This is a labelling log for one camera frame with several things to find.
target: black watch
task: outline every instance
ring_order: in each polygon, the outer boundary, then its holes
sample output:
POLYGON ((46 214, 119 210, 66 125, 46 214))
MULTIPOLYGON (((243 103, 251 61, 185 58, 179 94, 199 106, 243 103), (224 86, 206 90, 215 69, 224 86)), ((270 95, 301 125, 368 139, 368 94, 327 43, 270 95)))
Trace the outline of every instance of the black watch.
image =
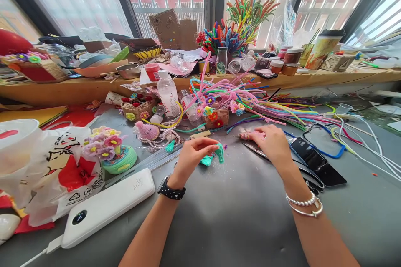
POLYGON ((174 199, 174 200, 180 200, 184 197, 185 194, 185 188, 183 188, 182 190, 173 190, 171 188, 168 187, 167 185, 167 180, 169 179, 169 176, 166 176, 162 183, 159 186, 159 189, 157 190, 158 194, 163 194, 164 196, 170 198, 170 199, 174 199))

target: red balloon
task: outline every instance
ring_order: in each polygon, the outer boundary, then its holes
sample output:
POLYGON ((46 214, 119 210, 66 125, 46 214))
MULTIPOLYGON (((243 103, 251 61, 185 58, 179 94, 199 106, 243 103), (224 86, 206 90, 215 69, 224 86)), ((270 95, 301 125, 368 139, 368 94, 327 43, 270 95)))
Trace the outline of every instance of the red balloon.
POLYGON ((0 55, 26 53, 32 44, 22 36, 0 28, 0 55))

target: pearl bracelet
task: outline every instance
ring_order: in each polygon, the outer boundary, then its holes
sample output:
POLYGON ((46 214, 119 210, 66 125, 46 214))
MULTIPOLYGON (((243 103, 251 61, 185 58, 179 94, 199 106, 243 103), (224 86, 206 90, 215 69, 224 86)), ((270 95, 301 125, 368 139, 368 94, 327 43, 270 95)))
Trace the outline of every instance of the pearl bracelet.
POLYGON ((308 200, 308 201, 305 201, 305 202, 299 202, 299 201, 296 201, 294 199, 291 199, 291 198, 288 197, 287 194, 285 194, 285 198, 288 200, 289 203, 291 202, 293 204, 296 204, 296 205, 299 205, 299 206, 302 206, 302 207, 309 207, 312 204, 314 204, 316 199, 317 199, 315 194, 313 194, 312 192, 311 192, 311 194, 312 194, 312 198, 310 200, 308 200))

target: silver bracelet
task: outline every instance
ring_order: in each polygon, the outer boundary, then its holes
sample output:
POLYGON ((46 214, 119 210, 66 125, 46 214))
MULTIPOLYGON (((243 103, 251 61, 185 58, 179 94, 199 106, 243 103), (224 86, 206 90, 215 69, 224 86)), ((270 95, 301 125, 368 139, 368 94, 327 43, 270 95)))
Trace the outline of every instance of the silver bracelet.
POLYGON ((299 214, 301 214, 301 215, 305 215, 305 216, 317 218, 317 216, 323 211, 323 204, 322 204, 322 202, 320 201, 319 198, 316 198, 315 206, 316 206, 317 208, 320 207, 320 209, 317 210, 316 212, 315 212, 315 211, 312 211, 311 214, 309 214, 309 213, 304 213, 304 212, 302 212, 302 211, 300 211, 300 210, 297 210, 296 208, 294 208, 294 207, 291 205, 291 202, 290 202, 288 199, 287 199, 287 201, 288 201, 289 206, 292 207, 292 209, 293 209, 294 211, 296 211, 297 213, 299 213, 299 214))
POLYGON ((305 202, 299 202, 299 201, 293 200, 293 199, 289 198, 287 194, 285 194, 285 198, 288 200, 288 202, 292 202, 293 204, 296 204, 296 205, 299 205, 302 207, 309 207, 312 204, 314 204, 316 201, 316 195, 313 194, 312 192, 311 192, 311 194, 312 194, 312 198, 305 202))

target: red flower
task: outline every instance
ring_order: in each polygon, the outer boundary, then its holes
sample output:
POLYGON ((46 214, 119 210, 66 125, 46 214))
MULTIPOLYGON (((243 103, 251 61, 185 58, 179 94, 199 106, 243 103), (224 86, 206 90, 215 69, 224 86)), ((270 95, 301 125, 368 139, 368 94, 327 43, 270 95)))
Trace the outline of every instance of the red flower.
POLYGON ((222 127, 224 125, 222 120, 216 120, 216 122, 214 123, 214 126, 219 128, 222 127))
POLYGON ((217 120, 217 112, 213 112, 211 115, 208 116, 209 120, 215 121, 217 120))

